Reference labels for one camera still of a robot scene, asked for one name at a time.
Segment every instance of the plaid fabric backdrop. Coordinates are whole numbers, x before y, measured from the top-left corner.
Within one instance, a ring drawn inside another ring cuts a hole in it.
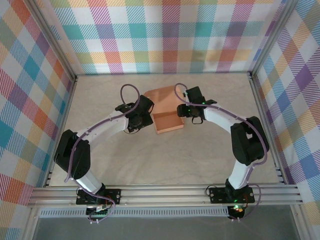
[[[78,74],[143,74],[247,72],[286,0],[37,2]]]
[[[72,82],[23,0],[0,1],[0,240],[17,239]]]
[[[258,73],[290,183],[320,239],[320,0],[300,0]]]

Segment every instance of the cardboard box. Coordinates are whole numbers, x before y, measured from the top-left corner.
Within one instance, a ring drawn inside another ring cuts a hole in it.
[[[175,86],[166,86],[145,92],[143,95],[154,102],[151,117],[157,134],[181,129],[184,121],[177,114],[177,107],[183,104],[174,92]],[[178,95],[183,99],[181,90],[176,88]]]

